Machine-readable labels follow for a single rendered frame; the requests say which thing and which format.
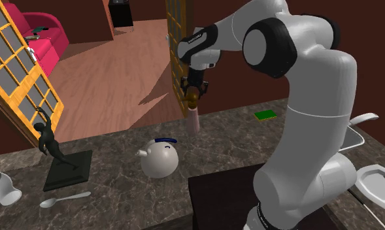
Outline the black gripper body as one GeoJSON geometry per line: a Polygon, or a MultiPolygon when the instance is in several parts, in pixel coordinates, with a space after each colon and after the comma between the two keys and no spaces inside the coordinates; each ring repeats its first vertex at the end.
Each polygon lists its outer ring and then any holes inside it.
{"type": "Polygon", "coordinates": [[[200,88],[203,84],[204,70],[188,69],[187,83],[189,86],[200,88]]]}

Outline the pink bottle with brown top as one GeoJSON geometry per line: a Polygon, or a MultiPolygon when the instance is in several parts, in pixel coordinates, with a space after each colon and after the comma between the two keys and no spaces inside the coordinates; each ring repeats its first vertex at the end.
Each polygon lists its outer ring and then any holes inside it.
{"type": "Polygon", "coordinates": [[[188,117],[186,121],[186,131],[189,135],[196,135],[200,130],[199,115],[197,109],[198,96],[195,93],[188,93],[183,101],[188,102],[188,117]]]}

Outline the wooden lattice door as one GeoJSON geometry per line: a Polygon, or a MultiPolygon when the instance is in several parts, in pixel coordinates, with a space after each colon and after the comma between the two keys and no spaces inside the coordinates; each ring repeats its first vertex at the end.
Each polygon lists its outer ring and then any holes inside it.
{"type": "Polygon", "coordinates": [[[186,101],[181,101],[184,98],[184,92],[180,87],[180,81],[187,75],[188,66],[179,60],[176,49],[178,42],[193,31],[193,0],[165,0],[165,4],[173,92],[182,114],[186,117],[188,106],[186,101]]]}

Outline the green sponge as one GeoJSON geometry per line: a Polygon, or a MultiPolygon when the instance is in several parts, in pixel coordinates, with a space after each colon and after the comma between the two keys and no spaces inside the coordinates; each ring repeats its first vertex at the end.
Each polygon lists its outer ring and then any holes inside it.
{"type": "Polygon", "coordinates": [[[270,119],[276,118],[276,114],[275,114],[275,112],[273,110],[264,110],[264,111],[261,111],[261,112],[255,112],[254,116],[259,121],[270,120],[270,119]]]}

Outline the black cabinet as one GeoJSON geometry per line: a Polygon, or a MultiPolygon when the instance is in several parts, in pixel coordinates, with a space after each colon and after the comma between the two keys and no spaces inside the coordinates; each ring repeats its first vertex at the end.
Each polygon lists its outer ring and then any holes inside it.
{"type": "Polygon", "coordinates": [[[109,0],[108,7],[114,28],[133,27],[129,0],[109,0]]]}

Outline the dark robot stand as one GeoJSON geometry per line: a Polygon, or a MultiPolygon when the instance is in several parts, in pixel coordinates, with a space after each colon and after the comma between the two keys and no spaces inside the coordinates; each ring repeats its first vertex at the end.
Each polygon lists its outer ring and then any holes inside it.
{"type": "Polygon", "coordinates": [[[193,230],[243,230],[249,210],[258,204],[253,179],[262,166],[190,177],[193,230]]]}

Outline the pink sofa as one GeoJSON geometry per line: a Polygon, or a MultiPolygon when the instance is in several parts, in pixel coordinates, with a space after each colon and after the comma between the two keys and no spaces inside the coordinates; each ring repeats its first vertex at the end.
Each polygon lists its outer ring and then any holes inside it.
{"type": "Polygon", "coordinates": [[[69,40],[59,20],[44,12],[20,12],[15,4],[4,3],[5,9],[23,38],[38,35],[38,39],[28,39],[27,45],[47,77],[50,76],[69,40]]]}

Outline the black dancer figure on base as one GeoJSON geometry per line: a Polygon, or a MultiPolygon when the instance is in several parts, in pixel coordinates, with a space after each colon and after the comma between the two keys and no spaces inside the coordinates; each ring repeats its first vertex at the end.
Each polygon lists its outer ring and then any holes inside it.
{"type": "Polygon", "coordinates": [[[50,154],[53,157],[43,191],[52,191],[87,182],[93,151],[85,150],[69,155],[63,154],[59,142],[54,137],[49,115],[41,107],[37,107],[36,111],[42,113],[46,118],[46,124],[35,123],[33,125],[34,129],[41,134],[38,148],[43,154],[50,154]]]}

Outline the steel sink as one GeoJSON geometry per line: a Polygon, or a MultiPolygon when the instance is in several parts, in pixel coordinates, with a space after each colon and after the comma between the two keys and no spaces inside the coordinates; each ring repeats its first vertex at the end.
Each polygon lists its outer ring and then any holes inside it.
{"type": "Polygon", "coordinates": [[[365,139],[352,127],[348,126],[343,140],[343,144],[339,148],[339,151],[342,152],[343,150],[355,148],[357,146],[361,146],[364,143],[365,139]]]}

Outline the silver tap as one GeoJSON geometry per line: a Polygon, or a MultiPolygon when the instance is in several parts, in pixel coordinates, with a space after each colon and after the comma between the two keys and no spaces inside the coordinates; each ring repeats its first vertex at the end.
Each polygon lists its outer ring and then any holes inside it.
{"type": "Polygon", "coordinates": [[[349,126],[355,126],[361,122],[365,122],[365,121],[368,121],[368,120],[376,120],[378,119],[379,116],[375,113],[372,113],[372,112],[369,112],[369,113],[365,113],[365,114],[361,114],[359,116],[356,116],[354,118],[352,118],[348,125],[349,126]]]}

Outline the wooden door with glass panes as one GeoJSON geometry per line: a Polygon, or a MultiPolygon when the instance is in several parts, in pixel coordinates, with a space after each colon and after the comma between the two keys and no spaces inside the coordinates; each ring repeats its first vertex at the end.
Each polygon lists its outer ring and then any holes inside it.
{"type": "Polygon", "coordinates": [[[55,129],[64,105],[0,0],[0,154],[34,148],[39,133],[33,125],[46,118],[55,129]]]}

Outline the silver spoon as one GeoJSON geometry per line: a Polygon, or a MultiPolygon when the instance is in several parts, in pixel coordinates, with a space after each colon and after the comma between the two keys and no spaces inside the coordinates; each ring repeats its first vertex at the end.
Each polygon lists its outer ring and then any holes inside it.
{"type": "Polygon", "coordinates": [[[79,194],[76,194],[76,195],[71,195],[71,196],[63,197],[63,198],[47,199],[47,200],[45,200],[45,201],[40,203],[40,207],[41,208],[50,208],[53,205],[55,205],[58,201],[63,201],[63,200],[68,200],[68,199],[78,199],[78,198],[82,198],[82,197],[87,197],[87,196],[89,196],[91,194],[92,193],[90,191],[87,191],[87,192],[83,192],[83,193],[79,193],[79,194]]]}

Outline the white octagonal plate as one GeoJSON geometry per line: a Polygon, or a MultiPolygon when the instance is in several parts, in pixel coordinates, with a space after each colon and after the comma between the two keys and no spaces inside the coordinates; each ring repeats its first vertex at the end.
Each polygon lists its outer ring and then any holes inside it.
{"type": "Polygon", "coordinates": [[[385,167],[374,164],[357,171],[356,187],[369,200],[385,209],[385,167]]]}

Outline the white cup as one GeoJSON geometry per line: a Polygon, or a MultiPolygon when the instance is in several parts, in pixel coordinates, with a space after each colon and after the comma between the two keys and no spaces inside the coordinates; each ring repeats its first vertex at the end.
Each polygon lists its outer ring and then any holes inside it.
{"type": "Polygon", "coordinates": [[[17,202],[22,192],[13,186],[12,179],[5,173],[0,172],[0,204],[9,206],[17,202]]]}

